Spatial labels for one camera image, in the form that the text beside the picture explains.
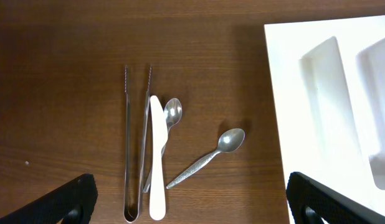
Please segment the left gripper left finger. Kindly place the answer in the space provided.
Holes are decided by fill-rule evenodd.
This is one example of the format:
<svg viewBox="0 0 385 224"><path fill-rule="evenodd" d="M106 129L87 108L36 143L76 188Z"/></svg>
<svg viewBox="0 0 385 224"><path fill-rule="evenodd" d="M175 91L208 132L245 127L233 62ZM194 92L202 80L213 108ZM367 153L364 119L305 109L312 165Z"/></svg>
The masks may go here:
<svg viewBox="0 0 385 224"><path fill-rule="evenodd" d="M82 174L0 218L0 223L89 224L98 190L92 174Z"/></svg>

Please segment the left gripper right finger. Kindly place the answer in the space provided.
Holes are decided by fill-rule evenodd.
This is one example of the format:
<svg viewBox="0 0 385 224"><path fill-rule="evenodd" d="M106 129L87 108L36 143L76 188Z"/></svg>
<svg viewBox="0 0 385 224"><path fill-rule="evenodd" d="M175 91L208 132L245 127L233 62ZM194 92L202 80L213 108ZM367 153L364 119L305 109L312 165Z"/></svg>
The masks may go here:
<svg viewBox="0 0 385 224"><path fill-rule="evenodd" d="M286 196L295 223L385 224L385 216L301 172L290 174Z"/></svg>

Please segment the pink plastic knife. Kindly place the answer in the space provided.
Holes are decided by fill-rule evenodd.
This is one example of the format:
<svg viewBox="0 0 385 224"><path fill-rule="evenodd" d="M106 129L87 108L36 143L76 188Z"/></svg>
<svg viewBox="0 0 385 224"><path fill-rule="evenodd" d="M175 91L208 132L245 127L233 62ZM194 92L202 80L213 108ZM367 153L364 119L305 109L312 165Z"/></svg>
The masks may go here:
<svg viewBox="0 0 385 224"><path fill-rule="evenodd" d="M166 197L164 190L162 148L168 140L168 130L163 108L157 96L150 97L151 125L152 125L152 173L150 190L150 217L162 220L166 215Z"/></svg>

